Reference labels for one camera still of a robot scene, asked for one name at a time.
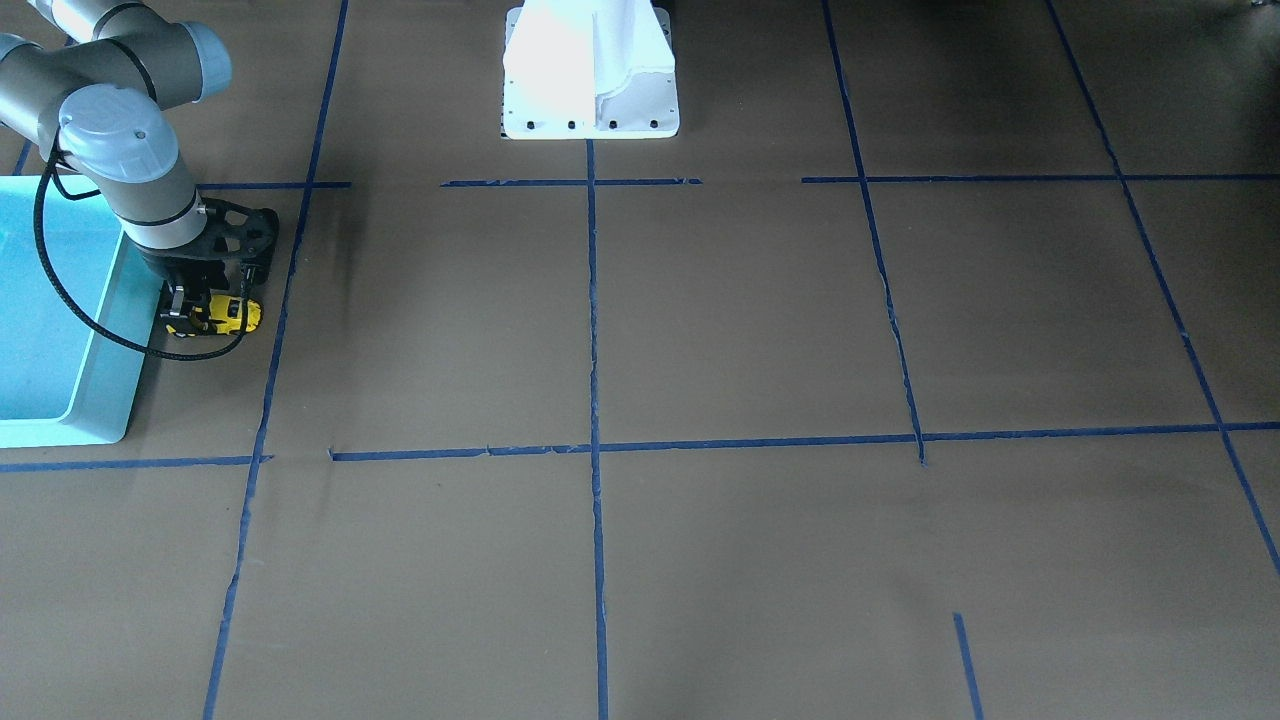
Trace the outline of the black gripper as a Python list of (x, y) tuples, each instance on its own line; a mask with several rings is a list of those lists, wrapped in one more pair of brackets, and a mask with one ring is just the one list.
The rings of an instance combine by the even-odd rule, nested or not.
[[(180, 249), (147, 249), (140, 246), (141, 258), (147, 268), (160, 277), (170, 293), (168, 307), (164, 310), (165, 327), (191, 327), (191, 302), (187, 296), (206, 296), (211, 293), (232, 292), (232, 281), (228, 274), (228, 264), (234, 263), (241, 270), (246, 268), (247, 258), (227, 255), (221, 243), (216, 246), (212, 255), (200, 255), (187, 258)], [(238, 299), (234, 304), (237, 323), (256, 323), (257, 304), (251, 297), (255, 273), (243, 272), (239, 283)]]

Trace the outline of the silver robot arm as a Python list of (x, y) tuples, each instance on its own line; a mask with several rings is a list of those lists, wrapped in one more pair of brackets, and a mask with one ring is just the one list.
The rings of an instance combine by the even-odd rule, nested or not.
[(170, 22), (142, 1), (37, 1), (70, 37), (45, 49), (3, 36), (3, 123), (45, 161), (84, 176), (125, 236), (165, 282), (161, 320), (177, 336), (236, 334), (244, 302), (229, 295), (227, 261), (266, 265), (273, 211), (200, 192), (166, 110), (224, 91), (233, 65), (198, 22)]

